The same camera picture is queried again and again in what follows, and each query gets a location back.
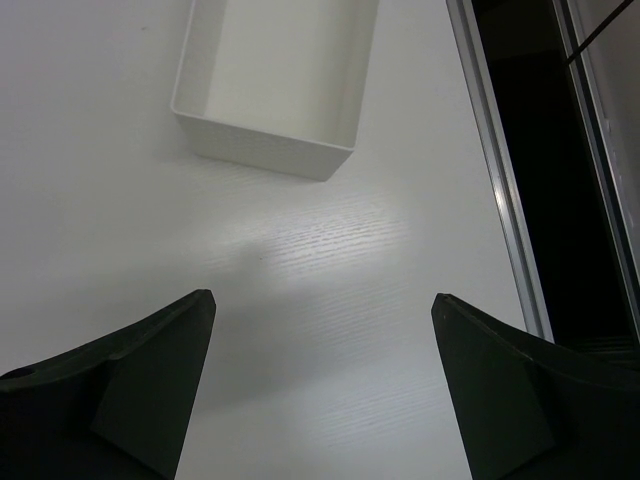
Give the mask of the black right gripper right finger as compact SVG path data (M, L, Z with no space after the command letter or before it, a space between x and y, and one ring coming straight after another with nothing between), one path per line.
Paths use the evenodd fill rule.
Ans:
M475 479L636 479L639 374L450 294L431 317Z

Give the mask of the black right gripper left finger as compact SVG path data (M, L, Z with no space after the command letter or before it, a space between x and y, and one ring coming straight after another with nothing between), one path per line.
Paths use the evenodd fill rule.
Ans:
M214 326L211 291L1 377L4 479L173 479Z

